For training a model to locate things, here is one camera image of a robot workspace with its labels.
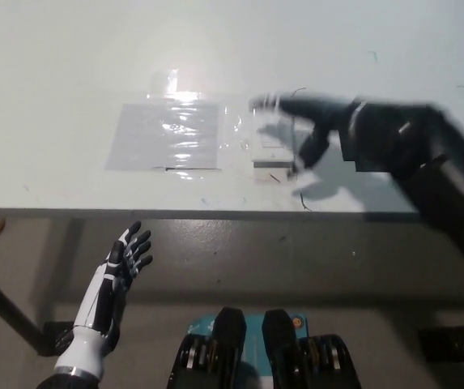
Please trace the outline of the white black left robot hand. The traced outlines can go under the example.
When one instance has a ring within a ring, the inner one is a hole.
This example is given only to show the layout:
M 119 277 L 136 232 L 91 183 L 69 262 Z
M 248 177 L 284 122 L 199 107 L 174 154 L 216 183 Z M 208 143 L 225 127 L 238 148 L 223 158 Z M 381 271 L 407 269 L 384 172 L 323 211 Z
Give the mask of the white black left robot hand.
M 126 229 L 97 267 L 74 320 L 73 340 L 58 358 L 55 373 L 101 381 L 104 359 L 119 341 L 127 293 L 152 261 L 151 232 L 141 227 L 136 221 Z

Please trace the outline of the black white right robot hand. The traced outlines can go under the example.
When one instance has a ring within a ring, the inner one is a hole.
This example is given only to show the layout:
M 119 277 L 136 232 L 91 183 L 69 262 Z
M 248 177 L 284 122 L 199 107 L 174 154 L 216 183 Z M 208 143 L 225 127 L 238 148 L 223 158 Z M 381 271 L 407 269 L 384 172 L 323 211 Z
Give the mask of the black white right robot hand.
M 252 112 L 277 112 L 289 117 L 290 124 L 280 137 L 292 151 L 292 162 L 287 170 L 289 178 L 303 170 L 313 169 L 321 161 L 330 146 L 329 137 L 333 132 L 338 134 L 345 160 L 355 160 L 354 135 L 349 129 L 353 110 L 349 101 L 297 92 L 270 93 L 252 98 L 249 109 Z M 296 131 L 298 119 L 313 125 L 311 132 L 304 138 Z

